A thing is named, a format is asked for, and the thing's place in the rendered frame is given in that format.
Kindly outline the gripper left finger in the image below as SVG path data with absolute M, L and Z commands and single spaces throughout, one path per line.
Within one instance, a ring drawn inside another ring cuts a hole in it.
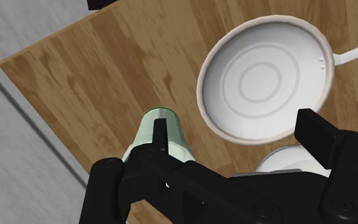
M 172 224 L 283 224 L 272 202 L 169 155 L 164 118 L 155 120 L 152 141 L 135 147 L 127 162 L 111 157 L 92 165 L 79 224 L 125 224 L 131 204 L 140 200 Z

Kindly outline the white frying pan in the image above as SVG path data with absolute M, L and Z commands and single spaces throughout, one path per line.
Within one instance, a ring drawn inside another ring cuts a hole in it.
M 207 126 L 243 145 L 269 144 L 293 134 L 299 109 L 319 111 L 336 66 L 358 59 L 358 47 L 333 53 L 314 25 L 289 15 L 244 22 L 206 56 L 196 98 Z

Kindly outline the white bowl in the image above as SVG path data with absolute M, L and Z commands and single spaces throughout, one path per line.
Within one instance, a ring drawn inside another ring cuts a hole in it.
M 302 146 L 289 145 L 269 153 L 259 163 L 256 172 L 272 172 L 280 170 L 300 169 L 329 177 L 331 170 L 325 169 Z

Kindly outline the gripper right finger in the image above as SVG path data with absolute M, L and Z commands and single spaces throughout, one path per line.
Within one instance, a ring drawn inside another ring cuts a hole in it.
M 296 140 L 330 175 L 319 202 L 325 224 L 358 224 L 358 132 L 340 130 L 312 109 L 299 109 Z

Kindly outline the pale green cup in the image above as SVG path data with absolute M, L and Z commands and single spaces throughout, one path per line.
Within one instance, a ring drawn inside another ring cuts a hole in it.
M 158 118 L 165 118 L 167 121 L 169 155 L 182 162 L 195 161 L 193 151 L 189 148 L 184 138 L 179 117 L 168 108 L 153 108 L 144 114 L 134 141 L 127 148 L 122 161 L 126 162 L 128 160 L 129 154 L 134 147 L 152 142 L 153 125 Z

